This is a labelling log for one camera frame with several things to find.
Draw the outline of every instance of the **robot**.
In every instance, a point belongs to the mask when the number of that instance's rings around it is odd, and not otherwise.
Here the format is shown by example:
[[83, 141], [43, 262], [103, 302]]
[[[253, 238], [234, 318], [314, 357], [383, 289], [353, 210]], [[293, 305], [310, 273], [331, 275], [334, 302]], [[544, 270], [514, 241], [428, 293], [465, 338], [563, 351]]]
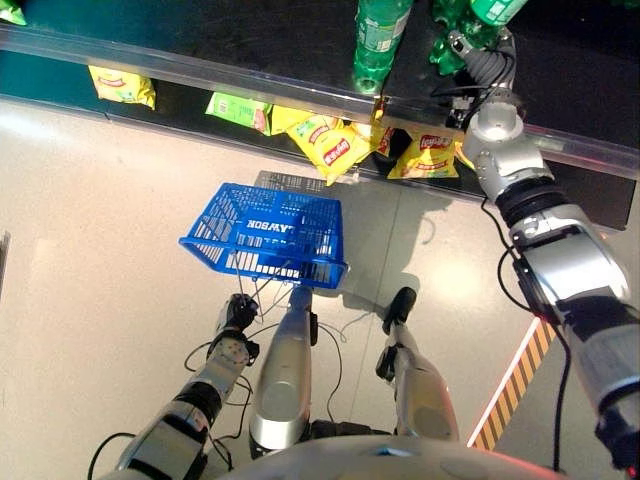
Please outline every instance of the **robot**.
[[[515, 50], [508, 32], [497, 52], [475, 49], [455, 31], [449, 41], [474, 78], [482, 79], [479, 84], [493, 78], [491, 90], [464, 119], [463, 152], [509, 227], [521, 290], [532, 312], [563, 332], [597, 417], [595, 434], [610, 451], [613, 466], [635, 475], [640, 323], [627, 304], [625, 274], [523, 133], [511, 92]], [[489, 68], [498, 75], [489, 75]], [[364, 426], [309, 424], [310, 346], [318, 323], [311, 289], [296, 287], [253, 400], [249, 431], [257, 460], [223, 478], [563, 478], [457, 442], [446, 384], [421, 355], [406, 324], [414, 301], [415, 292], [401, 289], [382, 324], [388, 340], [376, 373], [395, 384], [398, 420], [391, 435]], [[239, 375], [259, 353], [243, 333], [257, 304], [235, 294], [224, 312], [206, 363], [135, 436], [105, 480], [201, 478], [208, 433]]]

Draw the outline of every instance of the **yellow and black striped tape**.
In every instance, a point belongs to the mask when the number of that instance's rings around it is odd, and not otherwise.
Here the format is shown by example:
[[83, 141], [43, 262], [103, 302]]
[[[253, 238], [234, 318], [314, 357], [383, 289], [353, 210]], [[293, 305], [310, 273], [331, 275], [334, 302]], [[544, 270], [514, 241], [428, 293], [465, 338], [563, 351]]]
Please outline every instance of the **yellow and black striped tape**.
[[548, 323], [533, 320], [467, 446], [493, 450], [554, 338]]

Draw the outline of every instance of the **potato chip bag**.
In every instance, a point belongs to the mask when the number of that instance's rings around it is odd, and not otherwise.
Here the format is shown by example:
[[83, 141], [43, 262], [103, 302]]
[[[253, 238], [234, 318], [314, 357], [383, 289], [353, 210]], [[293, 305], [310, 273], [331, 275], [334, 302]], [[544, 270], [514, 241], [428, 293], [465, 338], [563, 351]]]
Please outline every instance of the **potato chip bag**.
[[381, 153], [385, 157], [389, 156], [389, 148], [391, 146], [391, 135], [393, 128], [390, 127], [372, 127], [365, 123], [353, 122], [351, 126], [355, 129], [360, 137], [372, 147], [372, 151]]
[[326, 115], [314, 115], [287, 133], [326, 178], [327, 186], [374, 150], [354, 128]]
[[409, 133], [414, 140], [387, 178], [457, 178], [451, 138]]
[[476, 167], [473, 165], [473, 162], [469, 160], [464, 154], [464, 152], [462, 151], [462, 142], [459, 142], [459, 141], [454, 142], [454, 152], [455, 152], [456, 158], [460, 161], [460, 163], [462, 163], [463, 165], [466, 165], [471, 170], [476, 169]]
[[306, 110], [274, 105], [271, 111], [271, 135], [284, 133], [289, 128], [302, 123], [313, 115], [315, 115], [313, 112], [307, 112]]
[[22, 10], [11, 0], [0, 0], [0, 19], [16, 25], [26, 25]]
[[155, 110], [156, 91], [151, 80], [135, 73], [89, 65], [98, 98], [122, 103], [140, 103]]
[[215, 92], [204, 113], [253, 128], [269, 136], [271, 135], [269, 124], [271, 107], [270, 103]]

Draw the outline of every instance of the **plastic bottle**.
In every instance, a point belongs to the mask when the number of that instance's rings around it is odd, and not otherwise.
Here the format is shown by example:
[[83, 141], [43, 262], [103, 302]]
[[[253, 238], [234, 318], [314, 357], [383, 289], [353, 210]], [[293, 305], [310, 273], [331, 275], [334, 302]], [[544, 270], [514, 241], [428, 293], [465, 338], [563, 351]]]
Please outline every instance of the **plastic bottle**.
[[440, 75], [455, 73], [464, 62], [451, 50], [447, 36], [458, 30], [477, 48], [495, 46], [498, 32], [527, 0], [435, 0], [432, 16], [446, 31], [433, 44], [429, 61], [438, 65]]
[[353, 71], [361, 92], [382, 88], [412, 4], [413, 0], [359, 0]]

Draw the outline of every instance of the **blue plastic basket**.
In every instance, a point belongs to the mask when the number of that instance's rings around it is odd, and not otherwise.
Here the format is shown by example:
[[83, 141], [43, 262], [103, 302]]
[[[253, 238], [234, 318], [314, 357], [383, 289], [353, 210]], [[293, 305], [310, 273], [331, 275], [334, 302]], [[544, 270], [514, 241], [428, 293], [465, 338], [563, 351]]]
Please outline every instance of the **blue plastic basket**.
[[233, 183], [180, 244], [217, 272], [312, 287], [336, 288], [347, 268], [338, 200]]

